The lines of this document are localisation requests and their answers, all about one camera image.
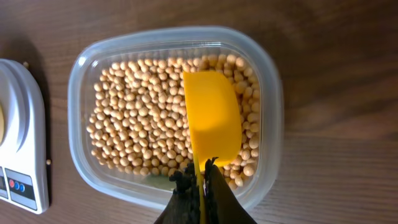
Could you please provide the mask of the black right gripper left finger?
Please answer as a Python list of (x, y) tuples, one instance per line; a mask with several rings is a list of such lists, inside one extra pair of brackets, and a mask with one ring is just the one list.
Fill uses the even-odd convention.
[(200, 192), (193, 163), (183, 171), (177, 170), (169, 181), (176, 184), (166, 208), (154, 224), (199, 224)]

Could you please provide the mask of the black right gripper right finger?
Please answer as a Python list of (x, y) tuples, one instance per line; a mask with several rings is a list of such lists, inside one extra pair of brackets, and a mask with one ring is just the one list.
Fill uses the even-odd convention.
[(208, 159), (205, 163), (205, 202), (208, 223), (256, 224), (257, 222), (243, 209), (224, 180), (215, 164), (217, 158)]

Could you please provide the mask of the yellow measuring scoop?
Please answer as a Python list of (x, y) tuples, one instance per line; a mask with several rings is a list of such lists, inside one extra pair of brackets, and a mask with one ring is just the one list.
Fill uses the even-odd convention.
[(241, 118), (236, 94), (219, 72), (183, 73), (193, 163), (200, 192), (200, 221), (208, 223), (205, 163), (218, 157), (219, 170), (230, 164), (241, 147)]

